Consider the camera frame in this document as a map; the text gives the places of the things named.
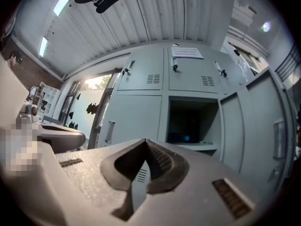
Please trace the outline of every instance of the ceiling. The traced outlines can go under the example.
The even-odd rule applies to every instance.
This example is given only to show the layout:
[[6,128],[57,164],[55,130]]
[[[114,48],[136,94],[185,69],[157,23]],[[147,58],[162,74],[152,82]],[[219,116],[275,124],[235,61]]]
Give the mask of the ceiling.
[[[56,16],[57,1],[23,0],[15,35],[60,77],[115,51],[152,41],[201,41],[220,50],[233,29],[235,38],[250,37],[268,55],[278,26],[274,11],[262,0],[120,0],[103,14],[96,13],[92,2],[70,0]],[[249,6],[256,14],[246,10]],[[266,21],[272,21],[272,28],[263,33],[260,28]],[[48,44],[41,58],[44,36]]]

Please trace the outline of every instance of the paper sign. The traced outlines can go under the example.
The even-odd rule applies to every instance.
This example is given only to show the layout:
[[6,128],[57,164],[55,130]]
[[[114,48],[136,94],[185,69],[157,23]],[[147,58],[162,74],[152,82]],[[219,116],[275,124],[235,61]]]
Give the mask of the paper sign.
[[197,48],[171,47],[171,52],[177,58],[204,58]]

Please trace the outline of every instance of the ceiling light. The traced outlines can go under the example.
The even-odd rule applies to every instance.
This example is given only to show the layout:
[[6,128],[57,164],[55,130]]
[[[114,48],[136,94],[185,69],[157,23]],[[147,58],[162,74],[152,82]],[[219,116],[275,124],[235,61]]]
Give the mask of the ceiling light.
[[41,55],[42,57],[44,55],[44,51],[45,51],[47,42],[48,42],[48,39],[46,39],[45,37],[43,37],[42,43],[41,43],[41,47],[40,47],[40,52],[39,52],[39,55]]
[[264,32],[268,32],[270,29],[271,29],[270,23],[269,23],[269,22],[265,22],[265,23],[263,24],[263,26],[262,26],[262,30],[263,30]]
[[59,16],[68,2],[69,0],[59,0],[55,6],[55,9],[53,9],[54,13]]

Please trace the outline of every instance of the brick wall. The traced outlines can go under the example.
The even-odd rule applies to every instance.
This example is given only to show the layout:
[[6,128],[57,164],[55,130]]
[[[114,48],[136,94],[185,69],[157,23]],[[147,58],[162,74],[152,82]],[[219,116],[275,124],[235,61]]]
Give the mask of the brick wall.
[[12,39],[7,41],[2,50],[4,59],[8,59],[10,53],[14,50],[17,50],[21,53],[22,63],[17,63],[11,68],[11,70],[27,89],[30,89],[32,86],[38,86],[41,82],[57,89],[61,88],[62,82],[30,59]]

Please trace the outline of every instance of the open locker compartment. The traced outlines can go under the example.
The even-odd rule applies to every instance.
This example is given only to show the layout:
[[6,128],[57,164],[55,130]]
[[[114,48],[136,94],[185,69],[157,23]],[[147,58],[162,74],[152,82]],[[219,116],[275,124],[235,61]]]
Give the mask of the open locker compartment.
[[221,117],[217,100],[170,97],[167,142],[218,158]]

